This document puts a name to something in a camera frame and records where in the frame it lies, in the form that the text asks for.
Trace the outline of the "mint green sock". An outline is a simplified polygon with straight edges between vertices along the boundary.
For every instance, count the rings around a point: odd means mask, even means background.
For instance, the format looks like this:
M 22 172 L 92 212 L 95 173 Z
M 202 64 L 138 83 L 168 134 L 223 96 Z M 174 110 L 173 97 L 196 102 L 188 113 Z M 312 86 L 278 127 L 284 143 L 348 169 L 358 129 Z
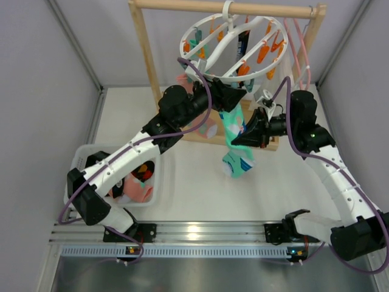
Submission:
M 249 147 L 232 144 L 246 130 L 241 105 L 237 104 L 231 112 L 222 111 L 219 116 L 224 127 L 225 144 L 229 149 L 222 158 L 224 172 L 231 178 L 239 178 L 255 166 L 255 158 Z

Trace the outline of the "pink sock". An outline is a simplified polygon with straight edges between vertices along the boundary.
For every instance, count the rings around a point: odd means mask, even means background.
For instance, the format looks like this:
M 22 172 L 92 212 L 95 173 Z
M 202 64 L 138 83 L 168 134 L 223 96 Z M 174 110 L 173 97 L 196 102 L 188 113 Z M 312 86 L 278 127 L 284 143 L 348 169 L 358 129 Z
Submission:
M 185 88 L 187 94 L 189 97 L 192 97 L 193 95 L 193 81 L 189 81 L 189 78 L 186 74 L 181 74 L 176 77 L 176 81 L 178 85 L 181 85 Z M 184 129 L 187 130 L 189 128 L 193 128 L 196 125 L 200 124 L 204 120 L 204 117 L 206 116 L 207 111 L 204 111 L 202 114 L 200 114 L 197 118 L 195 118 L 192 122 L 190 122 Z M 194 134 L 198 135 L 201 138 L 204 139 L 210 139 L 214 137 L 217 133 L 218 125 L 216 122 L 211 119 L 210 117 L 195 131 L 193 131 Z
M 153 186 L 141 182 L 132 175 L 124 179 L 122 194 L 116 198 L 116 202 L 124 203 L 147 203 L 153 194 Z

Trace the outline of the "black patterned sock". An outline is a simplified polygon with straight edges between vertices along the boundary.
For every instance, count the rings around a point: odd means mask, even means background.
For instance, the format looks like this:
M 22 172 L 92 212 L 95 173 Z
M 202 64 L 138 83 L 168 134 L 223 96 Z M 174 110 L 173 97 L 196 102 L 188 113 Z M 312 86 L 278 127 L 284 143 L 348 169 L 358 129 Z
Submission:
M 236 51 L 236 61 L 239 61 L 247 52 L 250 31 L 246 30 L 238 35 L 238 47 Z

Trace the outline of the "white round clip hanger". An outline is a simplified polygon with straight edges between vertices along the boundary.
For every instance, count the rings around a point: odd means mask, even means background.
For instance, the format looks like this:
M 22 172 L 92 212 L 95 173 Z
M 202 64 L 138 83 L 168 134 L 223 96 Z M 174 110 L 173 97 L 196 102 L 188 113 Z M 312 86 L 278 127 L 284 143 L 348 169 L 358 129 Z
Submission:
M 289 44 L 284 25 L 273 17 L 223 16 L 213 14 L 192 25 L 181 38 L 180 56 L 206 60 L 204 75 L 228 85 L 249 86 L 264 75 L 271 80 Z M 250 31 L 247 52 L 236 61 L 238 35 L 246 30 Z

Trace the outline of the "pink sock front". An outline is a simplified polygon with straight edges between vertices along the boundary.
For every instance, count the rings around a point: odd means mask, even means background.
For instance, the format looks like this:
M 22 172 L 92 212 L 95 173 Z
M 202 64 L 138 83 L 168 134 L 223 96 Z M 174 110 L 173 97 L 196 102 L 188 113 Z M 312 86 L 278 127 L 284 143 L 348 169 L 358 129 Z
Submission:
M 122 194 L 116 198 L 116 202 L 124 203 L 147 203 L 153 194 L 153 186 L 141 182 L 132 175 L 124 179 Z

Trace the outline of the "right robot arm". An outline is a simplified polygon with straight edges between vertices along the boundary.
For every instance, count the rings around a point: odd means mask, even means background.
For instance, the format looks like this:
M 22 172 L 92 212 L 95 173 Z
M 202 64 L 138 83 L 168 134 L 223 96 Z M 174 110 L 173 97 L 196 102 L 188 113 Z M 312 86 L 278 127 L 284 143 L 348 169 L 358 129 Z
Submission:
M 362 193 L 344 164 L 335 140 L 320 126 L 317 101 L 305 90 L 291 93 L 284 114 L 269 118 L 261 106 L 253 112 L 246 130 L 234 145 L 263 148 L 271 136 L 287 135 L 291 147 L 320 179 L 339 213 L 339 220 L 301 209 L 283 219 L 290 238 L 304 235 L 329 243 L 344 261 L 385 248 L 388 214 L 383 213 Z

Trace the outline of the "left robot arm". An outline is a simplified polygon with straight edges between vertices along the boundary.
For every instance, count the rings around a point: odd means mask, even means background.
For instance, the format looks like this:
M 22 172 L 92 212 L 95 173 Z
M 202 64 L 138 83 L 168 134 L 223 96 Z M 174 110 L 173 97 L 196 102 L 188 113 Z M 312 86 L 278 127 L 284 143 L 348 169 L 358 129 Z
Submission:
M 246 90 L 223 84 L 218 78 L 195 82 L 192 94 L 181 85 L 168 87 L 158 102 L 159 112 L 126 145 L 107 158 L 80 171 L 67 174 L 67 195 L 82 220 L 93 226 L 133 237 L 139 226 L 124 207 L 108 195 L 136 167 L 156 158 L 182 139 L 181 130 L 208 110 L 233 110 Z

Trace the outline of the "white cloth garment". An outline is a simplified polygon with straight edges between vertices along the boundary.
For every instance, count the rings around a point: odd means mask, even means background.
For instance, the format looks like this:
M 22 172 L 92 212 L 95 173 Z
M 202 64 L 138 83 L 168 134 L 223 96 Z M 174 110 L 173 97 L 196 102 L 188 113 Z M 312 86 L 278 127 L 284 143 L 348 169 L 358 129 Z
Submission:
M 263 81 L 258 89 L 260 97 L 272 97 L 285 76 L 289 76 L 292 81 L 294 80 L 292 75 L 293 60 L 291 53 L 287 50 L 280 63 L 275 67 L 272 79 L 269 80 L 267 75 L 264 75 Z

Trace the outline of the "black red argyle sock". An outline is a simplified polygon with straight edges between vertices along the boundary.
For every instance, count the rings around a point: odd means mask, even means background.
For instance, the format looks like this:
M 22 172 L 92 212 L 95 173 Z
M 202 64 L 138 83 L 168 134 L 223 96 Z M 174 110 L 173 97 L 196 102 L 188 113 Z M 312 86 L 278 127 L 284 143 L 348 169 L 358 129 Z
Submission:
M 140 182 L 144 183 L 153 176 L 154 170 L 155 163 L 153 161 L 146 161 L 142 165 L 134 169 L 131 174 Z

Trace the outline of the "white plastic basket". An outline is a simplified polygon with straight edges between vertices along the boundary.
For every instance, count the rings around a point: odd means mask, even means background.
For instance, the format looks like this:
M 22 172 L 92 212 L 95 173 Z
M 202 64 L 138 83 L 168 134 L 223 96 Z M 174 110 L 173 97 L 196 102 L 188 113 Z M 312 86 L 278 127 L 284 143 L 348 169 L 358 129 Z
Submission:
M 75 156 L 72 160 L 71 169 L 77 168 L 78 170 L 83 170 L 86 168 L 88 158 L 92 159 L 92 155 L 102 151 L 107 154 L 112 154 L 119 149 L 119 144 L 86 144 L 82 145 L 75 152 Z M 153 176 L 145 182 L 145 184 L 153 186 L 153 194 L 149 202 L 147 203 L 118 203 L 116 198 L 114 199 L 115 203 L 120 207 L 125 208 L 134 208 L 134 207 L 150 207 L 153 205 L 158 197 L 160 197 L 160 190 L 162 187 L 162 161 L 160 156 L 155 156 L 149 159 L 148 161 L 153 161 L 155 163 L 155 170 Z M 123 186 L 123 182 L 119 182 L 118 186 Z

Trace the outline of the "wooden clothes rack frame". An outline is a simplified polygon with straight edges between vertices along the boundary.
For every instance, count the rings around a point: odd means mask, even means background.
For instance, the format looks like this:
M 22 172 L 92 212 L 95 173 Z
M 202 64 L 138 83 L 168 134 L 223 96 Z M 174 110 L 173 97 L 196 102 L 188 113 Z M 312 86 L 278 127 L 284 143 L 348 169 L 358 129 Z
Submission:
M 315 7 L 298 7 L 288 5 L 273 5 L 273 4 L 248 4 L 248 3 L 234 3 L 229 2 L 224 5 L 221 2 L 210 1 L 128 1 L 129 9 L 133 18 L 134 27 L 136 29 L 139 44 L 143 53 L 143 58 L 150 82 L 151 90 L 153 92 L 155 104 L 158 107 L 158 101 L 162 98 L 160 91 L 160 84 L 157 78 L 156 68 L 154 66 L 153 55 L 151 52 L 150 41 L 146 30 L 145 20 L 142 9 L 151 10 L 169 10 L 182 12 L 203 12 L 216 13 L 215 18 L 224 17 L 227 14 L 232 15 L 249 15 L 263 18 L 296 18 L 309 19 L 308 30 L 304 34 L 304 38 L 300 38 L 300 42 L 304 43 L 305 51 L 301 48 L 296 55 L 294 65 L 292 67 L 293 77 L 297 76 L 298 62 L 302 61 L 304 52 L 307 54 L 311 50 L 312 44 L 315 41 L 318 30 L 326 15 L 327 5 L 318 3 Z M 215 137 L 204 139 L 193 132 L 186 134 L 183 137 L 184 141 L 199 142 L 206 144 L 225 145 L 224 130 L 217 132 Z

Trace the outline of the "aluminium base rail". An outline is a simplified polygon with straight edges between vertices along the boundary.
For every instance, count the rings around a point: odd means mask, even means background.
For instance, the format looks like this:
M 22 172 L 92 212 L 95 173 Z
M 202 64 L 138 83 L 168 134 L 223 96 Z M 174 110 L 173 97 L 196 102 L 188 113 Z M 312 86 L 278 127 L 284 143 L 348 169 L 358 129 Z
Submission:
M 102 243 L 109 232 L 101 225 L 81 222 L 55 224 L 51 243 Z M 291 239 L 280 222 L 263 221 L 159 221 L 142 223 L 136 235 L 145 243 L 304 243 L 305 236 Z

